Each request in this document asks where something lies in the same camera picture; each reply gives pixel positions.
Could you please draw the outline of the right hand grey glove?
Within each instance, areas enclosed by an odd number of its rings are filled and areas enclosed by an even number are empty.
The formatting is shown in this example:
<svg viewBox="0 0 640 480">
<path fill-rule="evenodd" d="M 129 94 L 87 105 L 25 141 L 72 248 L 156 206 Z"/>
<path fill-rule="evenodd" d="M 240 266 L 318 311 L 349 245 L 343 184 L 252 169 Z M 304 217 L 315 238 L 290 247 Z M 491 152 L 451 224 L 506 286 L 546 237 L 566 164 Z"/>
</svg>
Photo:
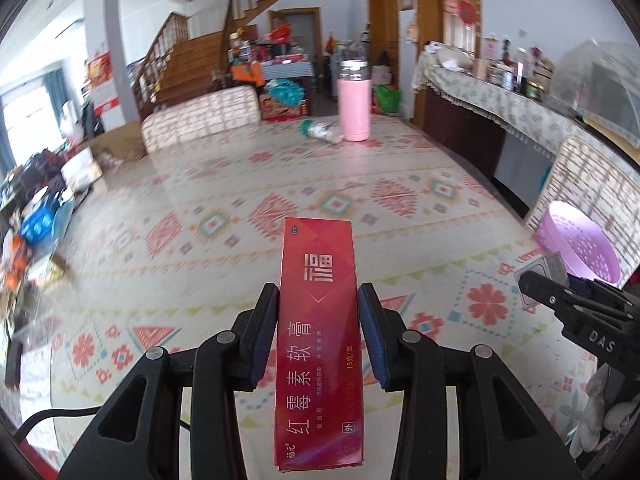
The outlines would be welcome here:
<svg viewBox="0 0 640 480">
<path fill-rule="evenodd" d="M 576 434 L 570 442 L 570 456 L 577 460 L 582 453 L 591 453 L 598 448 L 603 429 L 613 432 L 619 430 L 623 422 L 639 405 L 639 395 L 631 400 L 608 402 L 605 399 L 606 388 L 614 385 L 617 378 L 625 376 L 603 364 L 592 375 L 586 385 L 588 396 L 585 411 L 578 424 Z"/>
</svg>

